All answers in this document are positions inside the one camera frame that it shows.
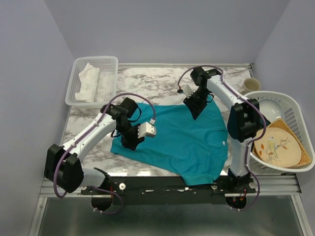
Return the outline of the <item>teal t shirt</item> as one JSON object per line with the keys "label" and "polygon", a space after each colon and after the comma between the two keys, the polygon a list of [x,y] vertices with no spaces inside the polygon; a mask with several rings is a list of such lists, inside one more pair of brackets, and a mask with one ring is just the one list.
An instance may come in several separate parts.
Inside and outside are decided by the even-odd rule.
{"label": "teal t shirt", "polygon": [[186,185],[215,182],[228,158],[228,132],[216,103],[209,103],[197,119],[185,105],[156,105],[155,110],[154,138],[135,151],[114,138],[111,152],[179,174]]}

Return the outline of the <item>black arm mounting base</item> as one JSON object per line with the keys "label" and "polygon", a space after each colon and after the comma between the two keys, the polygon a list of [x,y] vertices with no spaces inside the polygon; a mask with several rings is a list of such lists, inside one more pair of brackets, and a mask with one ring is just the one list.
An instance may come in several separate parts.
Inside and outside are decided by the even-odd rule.
{"label": "black arm mounting base", "polygon": [[83,187],[95,212],[113,215],[135,205],[229,205],[244,209],[256,186],[249,174],[220,176],[212,184],[188,186],[181,177],[107,177],[100,187]]}

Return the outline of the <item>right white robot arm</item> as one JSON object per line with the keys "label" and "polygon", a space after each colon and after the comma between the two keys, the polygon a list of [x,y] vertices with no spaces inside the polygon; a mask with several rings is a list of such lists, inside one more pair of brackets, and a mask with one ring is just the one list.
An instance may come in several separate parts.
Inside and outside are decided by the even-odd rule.
{"label": "right white robot arm", "polygon": [[227,131],[232,138],[232,163],[228,170],[226,188],[233,193],[239,192],[253,182],[254,174],[249,169],[248,160],[252,144],[261,139],[256,133],[260,128],[266,131],[266,121],[259,110],[259,102],[249,99],[231,87],[223,79],[223,70],[211,65],[209,71],[204,66],[195,66],[187,70],[198,87],[193,91],[188,85],[179,86],[179,92],[185,95],[184,104],[190,110],[193,119],[197,119],[209,104],[208,96],[216,95],[229,109]]}

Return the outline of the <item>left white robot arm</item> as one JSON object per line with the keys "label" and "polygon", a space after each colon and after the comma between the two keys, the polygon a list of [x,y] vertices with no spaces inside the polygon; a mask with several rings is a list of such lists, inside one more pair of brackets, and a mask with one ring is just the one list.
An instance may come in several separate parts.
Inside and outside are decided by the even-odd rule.
{"label": "left white robot arm", "polygon": [[137,103],[130,98],[125,98],[118,106],[103,106],[94,121],[79,135],[61,146],[53,144],[48,148],[44,176],[53,182],[57,197],[64,197],[58,187],[65,193],[72,193],[79,187],[92,187],[98,194],[108,191],[109,175],[99,168],[84,170],[81,164],[87,154],[114,131],[119,133],[123,147],[136,150],[144,141],[138,136],[139,125],[132,125],[129,120],[137,109]]}

